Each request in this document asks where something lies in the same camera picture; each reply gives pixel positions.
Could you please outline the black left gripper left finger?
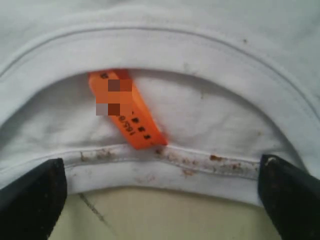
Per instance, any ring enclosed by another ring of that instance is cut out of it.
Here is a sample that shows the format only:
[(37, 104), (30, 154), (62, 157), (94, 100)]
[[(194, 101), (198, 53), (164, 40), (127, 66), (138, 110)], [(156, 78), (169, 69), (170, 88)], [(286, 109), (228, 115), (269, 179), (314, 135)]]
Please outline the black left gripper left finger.
[(49, 159), (0, 190), (0, 238), (47, 240), (67, 199), (63, 159)]

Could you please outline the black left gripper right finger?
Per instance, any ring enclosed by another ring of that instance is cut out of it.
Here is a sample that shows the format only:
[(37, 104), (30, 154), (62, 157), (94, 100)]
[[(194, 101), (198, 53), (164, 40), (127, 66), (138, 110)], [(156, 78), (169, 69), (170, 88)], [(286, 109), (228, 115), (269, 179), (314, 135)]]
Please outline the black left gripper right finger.
[(258, 196), (283, 240), (320, 238), (320, 181), (283, 158), (260, 158)]

